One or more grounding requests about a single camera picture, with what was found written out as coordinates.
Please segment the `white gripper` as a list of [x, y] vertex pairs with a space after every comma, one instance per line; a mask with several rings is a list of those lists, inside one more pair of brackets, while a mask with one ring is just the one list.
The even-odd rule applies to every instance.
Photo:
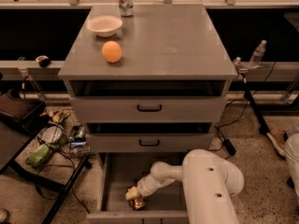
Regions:
[[157, 179], [153, 175], [146, 175], [137, 182], [137, 187], [132, 186], [127, 190], [125, 199], [131, 201], [140, 198], [141, 196], [148, 197], [156, 192], [163, 183], [164, 181], [162, 179]]

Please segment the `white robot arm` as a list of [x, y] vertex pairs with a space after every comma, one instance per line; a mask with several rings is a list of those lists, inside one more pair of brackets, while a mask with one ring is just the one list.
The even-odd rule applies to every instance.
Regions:
[[183, 185], [189, 224], [239, 224], [231, 197], [244, 188], [244, 176], [233, 163], [203, 149], [189, 152], [181, 165], [156, 161], [125, 199], [148, 197], [175, 181]]

